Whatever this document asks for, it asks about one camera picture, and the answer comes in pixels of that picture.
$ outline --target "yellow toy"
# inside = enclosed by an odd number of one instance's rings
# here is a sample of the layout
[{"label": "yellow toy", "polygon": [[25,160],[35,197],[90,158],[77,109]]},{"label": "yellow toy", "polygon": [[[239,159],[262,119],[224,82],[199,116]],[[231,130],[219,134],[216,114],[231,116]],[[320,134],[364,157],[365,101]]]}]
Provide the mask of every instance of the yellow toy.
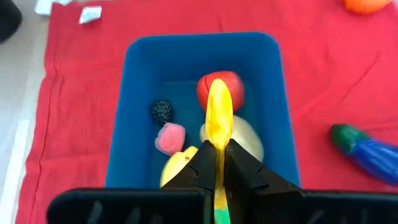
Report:
[{"label": "yellow toy", "polygon": [[[207,101],[205,126],[209,142],[217,150],[215,209],[226,209],[224,150],[229,143],[233,129],[233,106],[231,93],[223,80],[216,79],[211,84]],[[162,187],[176,176],[187,165],[197,150],[197,148],[191,146],[184,152],[175,153],[167,161],[163,169],[160,186]]]},{"label": "yellow toy", "polygon": [[176,152],[173,154],[163,168],[162,177],[160,178],[160,187],[163,187],[167,182],[173,179],[173,177],[188,164],[197,151],[198,148],[190,146],[183,152]]}]

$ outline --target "blue plastic bin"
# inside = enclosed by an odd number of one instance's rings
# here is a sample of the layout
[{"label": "blue plastic bin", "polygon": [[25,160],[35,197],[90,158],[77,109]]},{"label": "blue plastic bin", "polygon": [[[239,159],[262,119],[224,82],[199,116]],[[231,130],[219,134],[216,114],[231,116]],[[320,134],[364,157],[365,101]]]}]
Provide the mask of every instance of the blue plastic bin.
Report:
[{"label": "blue plastic bin", "polygon": [[171,101],[174,123],[185,127],[188,146],[200,147],[205,114],[196,84],[207,73],[232,70],[245,85],[237,115],[257,131],[263,163],[299,185],[279,48],[257,32],[145,37],[126,53],[106,187],[156,189],[169,156],[154,146],[160,129],[149,113],[155,99]]}]

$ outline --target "pink toy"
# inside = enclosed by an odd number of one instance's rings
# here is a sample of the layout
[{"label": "pink toy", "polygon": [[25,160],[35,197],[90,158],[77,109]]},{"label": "pink toy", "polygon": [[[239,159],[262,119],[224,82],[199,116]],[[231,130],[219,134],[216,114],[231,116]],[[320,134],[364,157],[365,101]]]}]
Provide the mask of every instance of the pink toy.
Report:
[{"label": "pink toy", "polygon": [[157,134],[155,147],[164,154],[180,152],[185,141],[185,128],[178,124],[165,123]]}]

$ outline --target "white paper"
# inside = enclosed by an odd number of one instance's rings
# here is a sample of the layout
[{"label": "white paper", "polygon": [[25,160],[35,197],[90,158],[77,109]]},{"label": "white paper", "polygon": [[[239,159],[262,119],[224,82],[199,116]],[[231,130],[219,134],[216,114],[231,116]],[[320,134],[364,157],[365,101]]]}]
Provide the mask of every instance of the white paper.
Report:
[{"label": "white paper", "polygon": [[53,2],[66,6],[67,4],[71,3],[72,0],[37,0],[35,12],[43,16],[49,16],[51,14]]},{"label": "white paper", "polygon": [[79,24],[85,24],[101,17],[101,6],[86,6],[80,14]]}]

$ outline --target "toy food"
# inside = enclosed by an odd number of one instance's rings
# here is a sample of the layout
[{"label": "toy food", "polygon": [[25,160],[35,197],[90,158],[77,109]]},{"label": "toy food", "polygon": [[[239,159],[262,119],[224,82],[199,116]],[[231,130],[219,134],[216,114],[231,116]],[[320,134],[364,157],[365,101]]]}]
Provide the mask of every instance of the toy food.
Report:
[{"label": "toy food", "polygon": [[185,128],[178,124],[165,123],[157,134],[155,147],[164,154],[172,155],[181,151],[185,142]]},{"label": "toy food", "polygon": [[[258,161],[262,162],[262,159],[264,158],[264,150],[261,140],[252,126],[245,119],[236,115],[233,117],[233,123],[234,126],[231,138],[235,139],[242,148],[247,150],[247,152],[254,156]],[[206,125],[203,124],[200,128],[199,137],[201,142],[208,140],[205,126]]]},{"label": "toy food", "polygon": [[215,209],[226,209],[224,150],[233,129],[233,103],[226,83],[218,78],[210,86],[205,126],[208,139],[217,150]]},{"label": "toy food", "polygon": [[[226,195],[224,189],[224,150],[229,143],[233,129],[232,99],[228,87],[216,79],[211,84],[207,112],[206,112],[206,134],[209,141],[217,150],[216,186],[215,186],[215,209],[226,209]],[[176,152],[167,161],[160,186],[165,185],[176,176],[197,152],[197,148],[190,147],[184,152]]]},{"label": "toy food", "polygon": [[398,184],[398,147],[370,138],[348,124],[334,124],[332,143],[365,172],[388,184]]},{"label": "toy food", "polygon": [[345,7],[360,14],[370,14],[382,9],[392,0],[344,0]]},{"label": "toy food", "polygon": [[197,153],[198,149],[190,146],[183,152],[176,152],[166,163],[160,177],[160,187],[173,179]]},{"label": "toy food", "polygon": [[228,87],[232,97],[234,111],[242,107],[244,101],[244,86],[242,80],[234,72],[223,71],[213,72],[200,78],[197,85],[197,96],[203,110],[206,111],[207,109],[210,86],[216,78],[223,80]]},{"label": "toy food", "polygon": [[173,107],[169,100],[154,100],[150,104],[152,117],[162,127],[165,123],[171,122],[173,118]]}]

